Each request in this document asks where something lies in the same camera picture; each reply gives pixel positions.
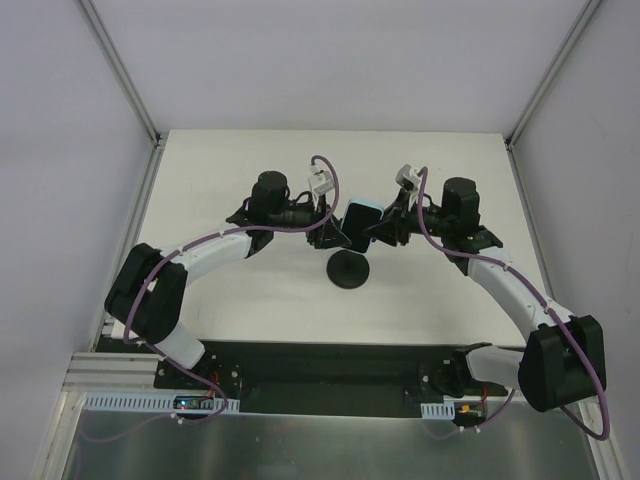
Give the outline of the blue case black phone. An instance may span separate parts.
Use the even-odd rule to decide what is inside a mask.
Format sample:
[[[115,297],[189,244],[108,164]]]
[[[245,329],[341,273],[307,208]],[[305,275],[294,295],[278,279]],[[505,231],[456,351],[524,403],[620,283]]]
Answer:
[[[348,249],[364,254],[367,252],[371,238],[364,231],[377,224],[384,215],[384,207],[363,199],[351,198],[347,202],[341,220],[341,231],[350,241]]]

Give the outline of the black phone stand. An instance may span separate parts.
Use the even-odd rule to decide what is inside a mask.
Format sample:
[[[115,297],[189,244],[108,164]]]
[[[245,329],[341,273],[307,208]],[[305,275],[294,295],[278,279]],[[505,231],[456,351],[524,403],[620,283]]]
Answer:
[[[329,257],[326,274],[335,286],[345,290],[356,289],[369,279],[370,265],[364,255],[340,250]]]

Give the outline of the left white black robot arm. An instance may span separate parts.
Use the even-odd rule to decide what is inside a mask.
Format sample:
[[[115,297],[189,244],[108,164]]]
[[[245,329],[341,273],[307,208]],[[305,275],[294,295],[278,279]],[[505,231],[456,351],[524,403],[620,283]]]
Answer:
[[[256,255],[277,232],[303,233],[316,249],[347,245],[334,216],[337,203],[326,198],[338,193],[336,176],[318,166],[311,169],[308,190],[296,199],[284,174],[261,173],[250,196],[213,232],[172,248],[134,246],[106,296],[106,312],[124,325],[124,340],[144,342],[173,360],[188,388],[204,387],[214,359],[181,323],[187,287],[217,268]]]

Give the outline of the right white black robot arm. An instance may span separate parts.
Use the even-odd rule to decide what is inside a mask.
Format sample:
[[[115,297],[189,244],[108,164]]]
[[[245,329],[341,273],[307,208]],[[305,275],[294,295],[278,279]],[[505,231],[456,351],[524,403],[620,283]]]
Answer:
[[[421,234],[463,275],[482,287],[521,334],[521,350],[477,343],[454,352],[434,375],[435,387],[461,397],[484,383],[520,391],[538,412],[595,397],[605,402],[604,334],[591,316],[579,317],[544,295],[514,264],[503,243],[481,223],[474,181],[453,177],[441,202],[425,195],[426,173],[407,167],[396,176],[400,191],[367,236],[404,246]]]

